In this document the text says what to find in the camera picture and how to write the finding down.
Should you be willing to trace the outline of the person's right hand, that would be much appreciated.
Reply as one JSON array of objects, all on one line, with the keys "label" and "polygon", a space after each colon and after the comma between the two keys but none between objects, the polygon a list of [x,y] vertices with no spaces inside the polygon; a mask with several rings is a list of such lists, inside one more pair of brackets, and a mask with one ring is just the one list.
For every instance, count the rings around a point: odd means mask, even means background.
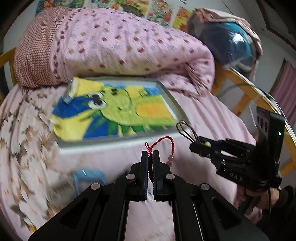
[{"label": "person's right hand", "polygon": [[237,185],[237,194],[236,199],[239,204],[238,210],[243,212],[244,210],[248,210],[249,205],[245,205],[245,202],[248,198],[251,198],[251,201],[254,201],[255,206],[258,209],[267,210],[268,214],[271,213],[271,209],[275,206],[276,202],[280,198],[281,188],[270,188],[267,191],[251,191]]}]

